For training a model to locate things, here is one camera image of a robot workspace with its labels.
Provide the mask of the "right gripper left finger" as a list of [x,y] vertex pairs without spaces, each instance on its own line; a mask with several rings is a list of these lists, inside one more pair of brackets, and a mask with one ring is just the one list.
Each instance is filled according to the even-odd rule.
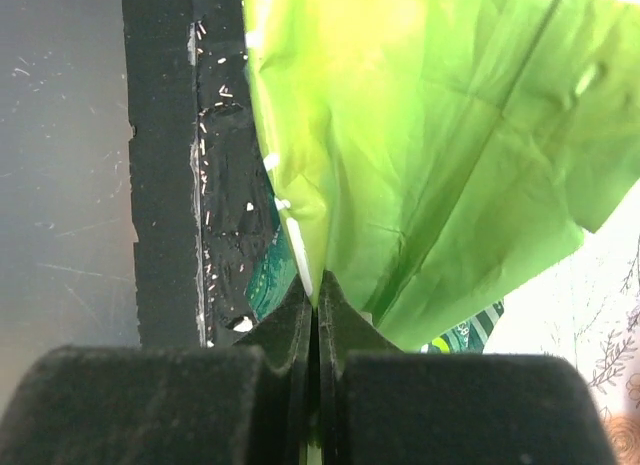
[[61,347],[1,419],[5,464],[302,464],[312,310],[302,283],[235,344]]

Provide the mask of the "floral table mat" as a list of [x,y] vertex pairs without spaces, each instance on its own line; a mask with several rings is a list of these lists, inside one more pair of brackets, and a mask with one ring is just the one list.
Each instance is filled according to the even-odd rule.
[[620,464],[639,461],[639,188],[573,255],[505,299],[487,354],[562,358],[587,384]]

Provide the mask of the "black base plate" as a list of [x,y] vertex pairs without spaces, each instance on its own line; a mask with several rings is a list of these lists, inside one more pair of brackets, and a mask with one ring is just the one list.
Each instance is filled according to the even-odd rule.
[[122,0],[143,347],[226,346],[295,266],[259,151],[241,0]]

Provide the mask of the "green litter bag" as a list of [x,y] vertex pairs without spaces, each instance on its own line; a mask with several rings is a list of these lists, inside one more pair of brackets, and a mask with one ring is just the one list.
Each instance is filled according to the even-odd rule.
[[576,251],[639,179],[639,7],[243,0],[264,165],[307,295],[406,351]]

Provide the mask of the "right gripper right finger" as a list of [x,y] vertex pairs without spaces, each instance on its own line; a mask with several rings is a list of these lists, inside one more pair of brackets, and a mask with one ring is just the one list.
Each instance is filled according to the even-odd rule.
[[326,273],[317,305],[326,464],[612,464],[584,380],[548,355],[407,353]]

